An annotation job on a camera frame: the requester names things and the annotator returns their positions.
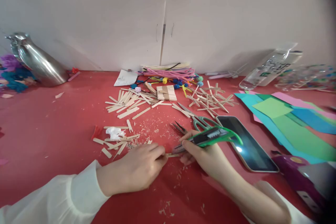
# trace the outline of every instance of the white wall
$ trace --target white wall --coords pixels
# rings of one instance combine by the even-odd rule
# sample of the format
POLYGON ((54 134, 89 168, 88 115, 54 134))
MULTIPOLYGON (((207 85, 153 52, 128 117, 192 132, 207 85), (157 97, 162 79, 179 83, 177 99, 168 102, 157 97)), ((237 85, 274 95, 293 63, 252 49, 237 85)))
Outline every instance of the white wall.
POLYGON ((162 64, 189 62, 197 72, 255 66, 287 41, 301 64, 335 65, 331 0, 168 0, 162 64))
MULTIPOLYGON (((0 35, 27 32, 67 68, 159 64, 165 0, 0 0, 0 35)), ((10 51, 0 39, 0 54, 10 51)))

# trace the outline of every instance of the white sleeve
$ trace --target white sleeve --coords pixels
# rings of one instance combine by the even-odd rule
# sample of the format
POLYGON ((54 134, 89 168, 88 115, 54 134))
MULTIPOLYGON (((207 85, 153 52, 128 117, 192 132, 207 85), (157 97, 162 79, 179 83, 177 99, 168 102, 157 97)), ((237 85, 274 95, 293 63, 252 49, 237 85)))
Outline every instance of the white sleeve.
MULTIPOLYGON (((301 213, 295 206, 293 206, 288 200, 285 199, 273 186, 271 186, 266 181, 259 181, 254 184, 259 191, 271 198, 275 203, 280 207, 287 210, 290 214, 291 224, 314 224, 315 222, 301 213)), ((246 215, 243 213, 245 218, 249 221, 250 224, 254 224, 246 215)))
POLYGON ((13 206, 0 209, 0 224, 89 224, 108 200, 93 161, 78 175, 59 175, 13 206))

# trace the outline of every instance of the metal jug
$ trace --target metal jug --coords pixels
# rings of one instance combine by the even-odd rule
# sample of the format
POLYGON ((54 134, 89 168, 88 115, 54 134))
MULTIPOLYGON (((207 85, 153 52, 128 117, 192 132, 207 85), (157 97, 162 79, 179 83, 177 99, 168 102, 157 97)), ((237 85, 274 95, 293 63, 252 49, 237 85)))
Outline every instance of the metal jug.
POLYGON ((23 32, 6 36, 11 40, 14 56, 35 78, 46 87, 60 85, 69 79, 69 75, 61 64, 48 53, 36 46, 29 34, 23 32))

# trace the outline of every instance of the green utility knife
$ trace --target green utility knife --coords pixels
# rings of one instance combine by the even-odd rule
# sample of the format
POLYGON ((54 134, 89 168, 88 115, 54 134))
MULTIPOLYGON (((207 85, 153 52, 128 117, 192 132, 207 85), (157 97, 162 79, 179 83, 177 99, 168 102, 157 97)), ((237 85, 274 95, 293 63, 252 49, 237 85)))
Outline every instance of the green utility knife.
MULTIPOLYGON (((205 146, 213 145, 218 142, 234 142, 235 140, 231 139, 231 137, 233 136, 236 138, 240 145, 243 145, 241 138, 235 132, 230 129, 218 126, 205 130, 195 136, 192 136, 188 140, 193 142, 197 146, 204 148, 205 146)), ((182 144, 180 144, 174 147, 171 153, 178 154, 185 151, 185 148, 182 146, 182 144)))

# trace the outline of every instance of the smartphone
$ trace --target smartphone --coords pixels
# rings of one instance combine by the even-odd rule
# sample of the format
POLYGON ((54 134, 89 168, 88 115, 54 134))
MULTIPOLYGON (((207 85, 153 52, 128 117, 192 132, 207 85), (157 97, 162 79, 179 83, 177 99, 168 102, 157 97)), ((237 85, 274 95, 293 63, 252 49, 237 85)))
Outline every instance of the smartphone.
POLYGON ((277 165, 237 117, 217 116, 216 120, 224 128, 228 128, 240 136, 243 145, 238 144, 237 141, 231 144, 248 170, 251 172, 279 172, 277 165))

